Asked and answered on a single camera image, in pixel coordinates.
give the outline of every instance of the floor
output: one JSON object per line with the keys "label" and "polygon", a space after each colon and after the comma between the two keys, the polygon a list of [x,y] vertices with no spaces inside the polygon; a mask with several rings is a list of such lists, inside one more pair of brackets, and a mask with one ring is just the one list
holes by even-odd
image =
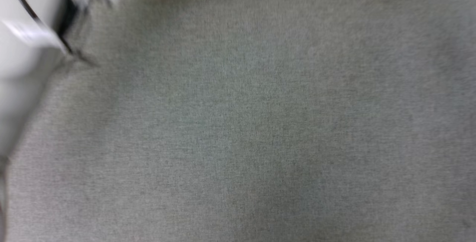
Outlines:
{"label": "floor", "polygon": [[476,0],[122,0],[12,160],[9,242],[476,241]]}

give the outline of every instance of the gray carpet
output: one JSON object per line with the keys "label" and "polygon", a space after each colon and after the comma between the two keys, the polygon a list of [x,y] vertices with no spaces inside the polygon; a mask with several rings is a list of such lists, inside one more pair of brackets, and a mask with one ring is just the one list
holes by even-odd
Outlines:
{"label": "gray carpet", "polygon": [[476,0],[123,0],[10,169],[9,242],[476,241]]}

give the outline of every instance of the carpet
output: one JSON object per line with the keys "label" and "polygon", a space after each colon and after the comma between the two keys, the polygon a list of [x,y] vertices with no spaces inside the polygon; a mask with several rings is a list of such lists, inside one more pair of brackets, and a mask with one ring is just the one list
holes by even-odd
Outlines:
{"label": "carpet", "polygon": [[12,160],[7,241],[476,240],[476,0],[102,8],[100,67],[58,71]]}

